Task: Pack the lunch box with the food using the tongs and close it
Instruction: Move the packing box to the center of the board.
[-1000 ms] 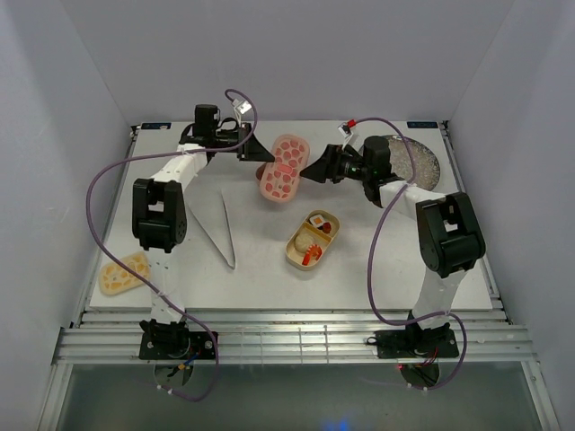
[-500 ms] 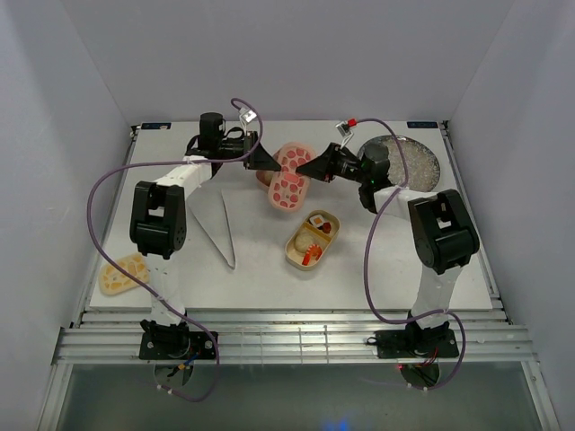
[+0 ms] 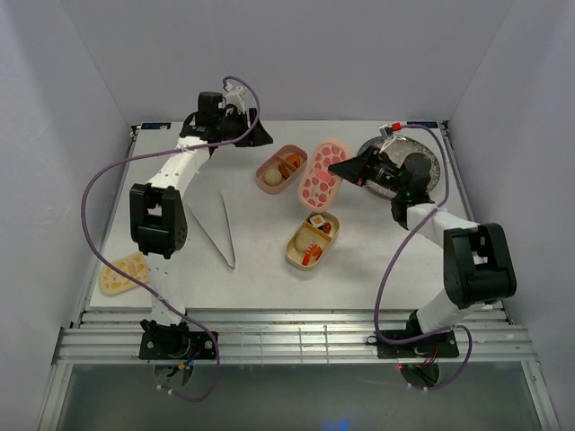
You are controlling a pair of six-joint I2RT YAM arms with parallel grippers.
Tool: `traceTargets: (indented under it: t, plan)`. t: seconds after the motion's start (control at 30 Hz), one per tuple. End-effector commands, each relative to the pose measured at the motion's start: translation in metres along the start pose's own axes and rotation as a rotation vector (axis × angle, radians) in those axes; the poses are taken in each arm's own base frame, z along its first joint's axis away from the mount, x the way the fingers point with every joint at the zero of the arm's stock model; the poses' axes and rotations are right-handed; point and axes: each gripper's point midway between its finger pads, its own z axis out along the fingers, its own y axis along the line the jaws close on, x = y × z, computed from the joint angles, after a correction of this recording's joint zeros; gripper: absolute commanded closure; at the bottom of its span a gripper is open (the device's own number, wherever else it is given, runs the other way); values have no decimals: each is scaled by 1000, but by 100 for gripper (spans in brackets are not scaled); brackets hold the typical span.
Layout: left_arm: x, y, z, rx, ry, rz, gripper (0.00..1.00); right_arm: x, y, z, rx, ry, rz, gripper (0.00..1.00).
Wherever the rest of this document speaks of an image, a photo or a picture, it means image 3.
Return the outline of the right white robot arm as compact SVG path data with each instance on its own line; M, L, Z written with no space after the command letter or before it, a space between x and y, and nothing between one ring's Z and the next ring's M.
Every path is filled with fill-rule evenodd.
M438 333L450 331L473 310L513 296L517 278L506 235L499 224L477 224L454 216L432 202L428 193L432 163L421 153L401 165L377 149L367 149L329 171L359 187L373 182L394 192L394 221L413 238L420 234L443 250L443 287L415 311L395 345L406 344L415 356L438 346Z

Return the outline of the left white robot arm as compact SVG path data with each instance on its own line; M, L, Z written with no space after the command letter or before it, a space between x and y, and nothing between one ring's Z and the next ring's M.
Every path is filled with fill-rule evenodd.
M245 106L247 87L227 84L225 91L201 92L197 110L183 122L176 145L158 173L129 191L131 239L146 256L152 299L151 320L178 325L186 313L179 288L178 251L188 236L182 196L216 148L230 141L237 147L273 142L256 108Z

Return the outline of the rice ball toy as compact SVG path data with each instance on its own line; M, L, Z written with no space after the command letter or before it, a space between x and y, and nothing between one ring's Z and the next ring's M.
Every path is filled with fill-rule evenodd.
M300 233L294 240L294 247L300 253L305 253L312 244L315 244L315 239L309 233Z
M269 169L264 173L263 181L270 187L277 187L284 180L278 169Z

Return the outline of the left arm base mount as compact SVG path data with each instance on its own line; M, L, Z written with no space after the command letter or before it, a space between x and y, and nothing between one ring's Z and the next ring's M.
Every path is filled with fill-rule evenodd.
M137 357L140 360L186 360L196 356L200 360L215 360L215 342L203 331L179 332L175 336L161 336L145 332Z

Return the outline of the yellow lunch box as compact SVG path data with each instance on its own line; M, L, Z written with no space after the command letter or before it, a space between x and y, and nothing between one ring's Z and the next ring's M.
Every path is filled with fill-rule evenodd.
M340 220L335 215L329 212L310 213L287 242L287 262L301 271L318 268L340 229Z

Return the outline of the pink perforated lid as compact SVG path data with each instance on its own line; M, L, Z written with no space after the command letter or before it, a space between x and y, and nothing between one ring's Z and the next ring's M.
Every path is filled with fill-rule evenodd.
M312 211L327 211L342 183L342 178L330 172L329 167L350 157L349 147L341 141L326 139L320 142L308 157L297 188L300 203Z

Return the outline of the pink lunch box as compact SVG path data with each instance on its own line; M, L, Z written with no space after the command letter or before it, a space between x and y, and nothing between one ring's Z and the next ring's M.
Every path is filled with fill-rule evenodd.
M256 170L256 185L268 194L279 194L304 171L307 159L307 152L299 146L280 147Z

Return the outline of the sushi roll toy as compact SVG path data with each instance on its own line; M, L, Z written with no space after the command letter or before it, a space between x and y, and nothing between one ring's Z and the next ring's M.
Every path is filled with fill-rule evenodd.
M321 215L314 215L309 219L309 221L315 227L321 226L325 223L325 220Z

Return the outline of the metal tongs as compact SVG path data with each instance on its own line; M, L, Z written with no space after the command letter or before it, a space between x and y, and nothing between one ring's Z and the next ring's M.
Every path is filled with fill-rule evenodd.
M194 196L188 200L187 207L222 261L228 268L235 270L237 259L234 238L223 190L215 188L207 194Z

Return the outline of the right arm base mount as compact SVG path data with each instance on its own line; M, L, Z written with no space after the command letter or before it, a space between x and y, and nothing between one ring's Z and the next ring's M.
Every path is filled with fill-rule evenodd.
M380 359L459 357L455 333L452 330L432 333L421 340L400 344L384 342L373 334L367 337L366 345L375 347L376 355Z

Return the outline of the orange fried shrimp toy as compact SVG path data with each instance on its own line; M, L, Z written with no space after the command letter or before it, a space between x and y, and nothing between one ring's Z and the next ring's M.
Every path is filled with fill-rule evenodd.
M298 154L291 154L285 158L286 162L290 165L294 166L295 168L299 168L301 166L301 158Z

